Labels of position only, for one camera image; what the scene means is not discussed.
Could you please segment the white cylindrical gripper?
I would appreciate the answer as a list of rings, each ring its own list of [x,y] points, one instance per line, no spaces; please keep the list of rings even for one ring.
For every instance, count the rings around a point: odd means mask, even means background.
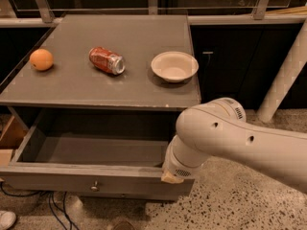
[[[162,165],[161,181],[169,184],[183,183],[183,179],[195,179],[209,155],[185,145],[175,135],[166,149]]]

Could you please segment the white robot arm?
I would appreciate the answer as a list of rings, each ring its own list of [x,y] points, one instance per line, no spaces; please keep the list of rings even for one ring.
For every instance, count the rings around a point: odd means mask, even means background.
[[[262,122],[272,119],[295,82],[288,66],[302,31],[299,23],[192,28],[201,103],[177,117],[163,164],[166,179],[190,179],[216,156],[307,191],[307,134],[251,125],[245,112],[254,107]]]

